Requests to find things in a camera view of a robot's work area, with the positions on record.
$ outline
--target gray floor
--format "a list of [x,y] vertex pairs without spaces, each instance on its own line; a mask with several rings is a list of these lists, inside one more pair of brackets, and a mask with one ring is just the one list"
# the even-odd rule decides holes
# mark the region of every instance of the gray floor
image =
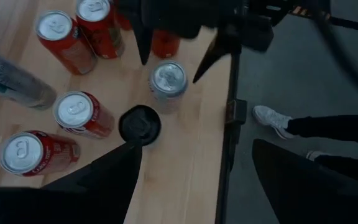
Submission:
[[[333,12],[358,21],[358,16],[351,14],[358,1],[345,2],[342,11],[334,4]],[[358,31],[336,31],[358,63]],[[287,16],[276,27],[265,55],[243,50],[237,97],[249,102],[249,111],[230,176],[227,224],[278,223],[251,159],[255,138],[301,155],[323,151],[358,158],[357,143],[321,138],[284,141],[274,130],[258,125],[250,114],[254,105],[267,105],[293,117],[358,114],[358,91],[343,78],[309,20]]]

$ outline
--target can lid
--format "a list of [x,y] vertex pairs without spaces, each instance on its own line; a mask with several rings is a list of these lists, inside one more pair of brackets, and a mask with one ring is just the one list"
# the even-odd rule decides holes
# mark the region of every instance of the can lid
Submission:
[[187,86],[185,69],[176,61],[164,60],[151,74],[154,86],[168,96],[177,96],[183,93]]
[[61,96],[53,108],[56,121],[65,128],[77,128],[88,122],[93,113],[91,99],[80,91]]
[[30,133],[10,137],[2,148],[1,166],[12,173],[25,173],[37,167],[43,156],[40,140]]
[[141,140],[142,145],[146,146],[159,136],[161,120],[152,108],[137,105],[119,118],[118,130],[123,140]]
[[110,12],[110,3],[107,0],[79,0],[76,14],[81,19],[97,22],[104,19]]
[[72,26],[71,17],[67,13],[52,10],[39,18],[35,31],[45,40],[61,40],[70,33]]

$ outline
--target shoe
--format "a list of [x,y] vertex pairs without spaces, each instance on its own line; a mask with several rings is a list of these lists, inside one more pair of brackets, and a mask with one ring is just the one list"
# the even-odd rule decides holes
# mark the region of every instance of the shoe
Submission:
[[325,153],[325,152],[320,152],[320,151],[310,151],[306,155],[306,158],[308,160],[314,161],[319,156],[331,156],[331,154],[328,154],[328,153]]
[[282,115],[267,106],[255,106],[252,114],[260,124],[274,128],[280,138],[290,139],[294,137],[285,130],[292,117]]

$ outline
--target light wood surface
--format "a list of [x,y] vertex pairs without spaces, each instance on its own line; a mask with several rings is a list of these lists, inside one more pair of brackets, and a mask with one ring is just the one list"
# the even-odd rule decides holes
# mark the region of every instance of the light wood surface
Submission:
[[[153,55],[142,66],[133,33],[122,32],[126,50],[120,59],[99,60],[84,76],[70,75],[37,40],[34,21],[47,9],[75,14],[72,0],[0,0],[0,54],[53,86],[59,95],[68,90],[92,93],[116,120],[131,107],[153,105],[147,86],[151,69],[159,62]],[[212,30],[202,30],[196,40],[184,40],[178,55],[193,79]],[[144,147],[139,180],[126,223],[213,223],[218,196],[229,63],[220,60],[206,78],[189,84],[180,109],[161,115],[162,133]],[[0,186],[40,187],[69,174],[123,143],[117,128],[107,139],[94,140],[61,130],[51,109],[35,111],[0,99],[0,144],[10,135],[38,129],[75,139],[81,146],[77,165],[46,176],[18,177],[0,168]]]

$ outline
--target cup lid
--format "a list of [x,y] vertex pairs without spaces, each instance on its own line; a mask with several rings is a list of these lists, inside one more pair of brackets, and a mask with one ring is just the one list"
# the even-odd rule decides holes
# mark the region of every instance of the cup lid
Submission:
[[119,118],[119,134],[125,140],[140,139],[146,146],[160,134],[161,120],[157,112],[145,105],[137,105]]

